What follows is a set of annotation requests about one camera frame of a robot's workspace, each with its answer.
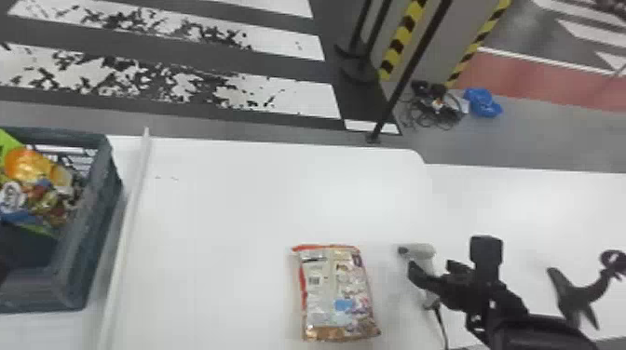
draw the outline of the orange packaging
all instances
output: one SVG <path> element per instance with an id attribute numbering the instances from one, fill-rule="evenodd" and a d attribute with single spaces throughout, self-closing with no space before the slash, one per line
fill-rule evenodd
<path id="1" fill-rule="evenodd" d="M 361 252 L 352 246 L 301 245 L 303 337 L 349 342 L 380 335 Z"/>

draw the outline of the black pole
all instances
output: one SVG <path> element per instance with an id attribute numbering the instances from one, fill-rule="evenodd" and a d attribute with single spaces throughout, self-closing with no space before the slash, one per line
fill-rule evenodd
<path id="1" fill-rule="evenodd" d="M 353 83 L 373 84 L 378 80 L 378 71 L 370 65 L 370 55 L 372 54 L 374 44 L 376 44 L 376 39 L 383 27 L 392 1 L 393 0 L 383 0 L 383 4 L 380 6 L 376 19 L 374 20 L 370 36 L 367 39 L 367 44 L 365 44 L 363 55 L 356 64 L 354 61 L 346 61 L 341 67 L 342 73 Z"/>
<path id="2" fill-rule="evenodd" d="M 357 19 L 357 25 L 354 27 L 354 31 L 352 31 L 352 35 L 349 39 L 342 37 L 334 44 L 335 50 L 340 55 L 350 58 L 362 57 L 363 47 L 361 44 L 361 31 L 363 30 L 363 25 L 367 19 L 367 14 L 370 13 L 371 7 L 372 0 L 365 0 L 359 18 Z"/>
<path id="3" fill-rule="evenodd" d="M 419 41 L 419 44 L 417 45 L 417 48 L 415 49 L 415 53 L 413 54 L 413 57 L 411 58 L 409 63 L 406 65 L 406 68 L 404 69 L 404 72 L 402 72 L 402 76 L 400 77 L 400 80 L 398 81 L 398 85 L 393 90 L 393 93 L 391 94 L 389 101 L 385 105 L 385 111 L 383 112 L 383 115 L 378 120 L 378 123 L 376 123 L 376 127 L 374 128 L 372 133 L 367 135 L 368 143 L 378 142 L 378 136 L 380 135 L 380 131 L 383 129 L 383 126 L 385 125 L 385 123 L 387 123 L 389 117 L 393 113 L 393 108 L 396 106 L 396 103 L 398 103 L 398 100 L 400 99 L 400 96 L 404 92 L 406 85 L 411 80 L 411 76 L 413 75 L 413 71 L 415 70 L 415 67 L 417 67 L 417 64 L 422 60 L 422 57 L 424 57 L 424 53 L 426 52 L 426 49 L 429 47 L 433 36 L 435 36 L 437 29 L 439 28 L 440 24 L 442 24 L 443 17 L 445 17 L 445 14 L 448 12 L 448 9 L 450 8 L 451 5 L 452 5 L 452 0 L 442 0 L 439 3 L 439 6 L 437 7 L 437 11 L 435 12 L 435 15 L 432 17 L 432 20 L 430 21 L 428 28 L 424 32 L 422 39 Z"/>
<path id="4" fill-rule="evenodd" d="M 367 44 L 365 46 L 365 54 L 363 55 L 363 57 L 361 57 L 361 61 L 359 62 L 360 71 L 363 70 L 365 64 L 370 62 L 370 55 L 372 54 L 372 50 L 374 49 L 374 44 L 376 44 L 376 38 L 378 38 L 380 29 L 383 28 L 383 22 L 385 22 L 385 18 L 387 17 L 387 13 L 389 12 L 389 8 L 391 7 L 391 1 L 392 0 L 383 0 L 383 5 L 380 6 L 378 15 L 376 15 L 374 26 L 372 27 L 370 37 L 367 39 Z"/>

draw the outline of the black stand base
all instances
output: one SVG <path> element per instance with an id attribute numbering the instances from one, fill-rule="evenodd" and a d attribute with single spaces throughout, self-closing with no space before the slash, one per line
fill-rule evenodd
<path id="1" fill-rule="evenodd" d="M 341 65 L 341 73 L 352 84 L 373 85 L 378 81 L 378 72 L 372 65 L 365 64 L 363 69 L 359 69 L 360 60 L 347 60 Z"/>
<path id="2" fill-rule="evenodd" d="M 360 59 L 365 56 L 365 45 L 357 40 L 356 45 L 350 46 L 351 35 L 344 35 L 334 43 L 334 50 L 344 59 Z"/>
<path id="3" fill-rule="evenodd" d="M 369 144 L 380 144 L 380 139 L 378 136 L 375 137 L 373 133 L 368 132 L 367 135 L 365 135 L 365 142 Z"/>

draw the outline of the gray floor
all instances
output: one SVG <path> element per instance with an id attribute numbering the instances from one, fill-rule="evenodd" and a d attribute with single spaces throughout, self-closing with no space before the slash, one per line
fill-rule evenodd
<path id="1" fill-rule="evenodd" d="M 496 119 L 467 115 L 453 130 L 405 130 L 429 163 L 626 172 L 626 113 L 498 97 Z"/>
<path id="2" fill-rule="evenodd" d="M 404 130 L 382 146 L 411 148 L 428 163 L 626 172 L 626 114 L 499 97 L 497 119 L 466 116 L 450 131 Z M 368 146 L 364 134 L 0 101 L 0 124 L 218 140 Z"/>

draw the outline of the white line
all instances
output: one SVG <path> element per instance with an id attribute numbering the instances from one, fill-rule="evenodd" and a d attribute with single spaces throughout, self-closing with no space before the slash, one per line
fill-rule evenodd
<path id="1" fill-rule="evenodd" d="M 604 29 L 590 27 L 588 25 L 570 22 L 568 20 L 557 20 L 572 35 L 579 39 L 595 41 L 614 47 L 626 48 L 626 34 L 606 31 Z"/>
<path id="2" fill-rule="evenodd" d="M 340 119 L 330 84 L 12 43 L 0 46 L 0 86 Z"/>
<path id="3" fill-rule="evenodd" d="M 498 50 L 496 48 L 480 47 L 478 50 L 481 51 L 481 52 L 491 53 L 491 54 L 496 55 L 496 56 L 509 57 L 509 58 L 512 58 L 512 59 L 518 59 L 518 60 L 524 60 L 524 61 L 532 61 L 532 62 L 537 62 L 537 63 L 545 63 L 545 64 L 549 64 L 551 66 L 569 68 L 569 69 L 574 69 L 574 70 L 583 71 L 583 72 L 597 73 L 597 74 L 602 74 L 602 75 L 612 75 L 613 74 L 613 72 L 611 72 L 611 71 L 609 71 L 607 69 L 595 68 L 595 67 L 590 67 L 590 66 L 585 66 L 585 65 L 581 65 L 581 64 L 575 64 L 575 63 L 569 63 L 569 62 L 563 62 L 563 61 L 542 59 L 540 57 L 528 56 L 528 55 L 525 55 L 525 54 L 522 54 L 522 53 L 515 53 L 515 52 L 510 52 L 510 51 Z"/>
<path id="4" fill-rule="evenodd" d="M 346 124 L 346 129 L 350 131 L 372 131 L 376 126 L 375 122 L 368 122 L 363 120 L 344 119 L 344 123 Z M 391 123 L 385 124 L 383 126 L 382 132 L 384 134 L 400 135 L 400 132 L 398 131 L 398 126 Z"/>
<path id="5" fill-rule="evenodd" d="M 603 60 L 605 60 L 606 63 L 608 63 L 611 67 L 613 67 L 613 69 L 616 72 L 619 69 L 621 69 L 621 67 L 623 67 L 624 64 L 626 64 L 626 57 L 615 56 L 606 52 L 596 52 L 595 54 L 600 56 L 600 58 L 602 58 Z"/>
<path id="6" fill-rule="evenodd" d="M 582 17 L 588 20 L 598 20 L 604 23 L 612 24 L 618 27 L 626 28 L 626 21 L 620 20 L 617 16 L 611 15 L 598 10 L 587 7 L 577 7 L 567 3 L 554 0 L 533 0 L 535 5 L 556 12 L 565 13 L 566 15 Z"/>
<path id="7" fill-rule="evenodd" d="M 241 7 L 263 9 L 286 15 L 313 18 L 308 0 L 205 0 Z"/>
<path id="8" fill-rule="evenodd" d="M 19 0 L 8 15 L 324 61 L 315 35 L 110 1 Z"/>

